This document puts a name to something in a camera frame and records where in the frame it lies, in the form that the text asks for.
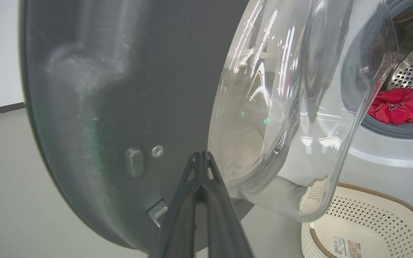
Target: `front-load washing machine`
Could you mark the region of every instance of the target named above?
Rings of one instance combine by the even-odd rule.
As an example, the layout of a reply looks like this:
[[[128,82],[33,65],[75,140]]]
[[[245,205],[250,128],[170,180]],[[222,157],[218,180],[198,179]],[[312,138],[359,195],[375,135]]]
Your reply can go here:
[[[397,32],[400,60],[382,88],[410,87],[410,80],[403,84],[408,75],[402,73],[413,66],[413,62],[408,62],[413,61],[413,0],[389,0],[387,5]],[[403,82],[391,85],[397,79],[400,81],[397,75],[404,77]],[[413,205],[413,123],[384,124],[366,114],[349,149],[340,181]]]
[[[90,228],[143,252],[157,245],[186,162],[201,150],[214,156],[239,219],[252,202],[314,220],[331,203],[352,136],[400,60],[403,39],[390,14],[413,24],[413,13],[401,18],[412,6],[23,1],[23,84],[39,149]],[[413,177],[413,165],[405,168],[413,160],[404,158],[413,139],[372,132],[367,119],[341,181],[413,201],[405,194],[413,182],[404,178]],[[201,205],[197,250],[207,244]]]

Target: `transparent glass bowl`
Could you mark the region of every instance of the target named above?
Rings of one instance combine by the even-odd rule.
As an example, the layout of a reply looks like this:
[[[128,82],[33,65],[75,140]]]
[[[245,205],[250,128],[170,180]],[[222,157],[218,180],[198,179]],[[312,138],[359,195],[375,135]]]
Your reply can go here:
[[[381,0],[251,0],[208,140],[229,194],[301,222],[322,216],[396,55]]]

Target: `gray floor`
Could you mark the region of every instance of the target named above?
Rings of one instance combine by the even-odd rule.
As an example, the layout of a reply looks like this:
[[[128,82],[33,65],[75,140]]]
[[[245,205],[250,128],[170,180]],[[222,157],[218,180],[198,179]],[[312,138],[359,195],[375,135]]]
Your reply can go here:
[[[242,224],[256,257],[303,257],[300,224],[259,207]],[[39,157],[25,110],[12,111],[0,114],[0,258],[41,257],[146,255],[102,239],[74,215]]]

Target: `screw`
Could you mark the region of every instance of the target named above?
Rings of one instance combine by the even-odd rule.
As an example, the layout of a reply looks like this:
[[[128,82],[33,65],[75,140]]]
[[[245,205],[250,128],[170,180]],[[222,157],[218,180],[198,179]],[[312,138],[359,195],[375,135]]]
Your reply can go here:
[[[162,147],[162,145],[157,145],[156,147],[154,147],[154,148],[152,149],[151,154],[152,154],[153,157],[160,157],[160,156],[162,156],[162,154],[163,154],[163,147]]]

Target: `laundry basket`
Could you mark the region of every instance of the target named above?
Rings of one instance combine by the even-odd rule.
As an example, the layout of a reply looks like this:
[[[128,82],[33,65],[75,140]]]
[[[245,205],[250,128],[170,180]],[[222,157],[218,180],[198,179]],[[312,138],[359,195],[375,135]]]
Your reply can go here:
[[[302,224],[305,258],[413,258],[413,207],[340,183],[326,214]]]

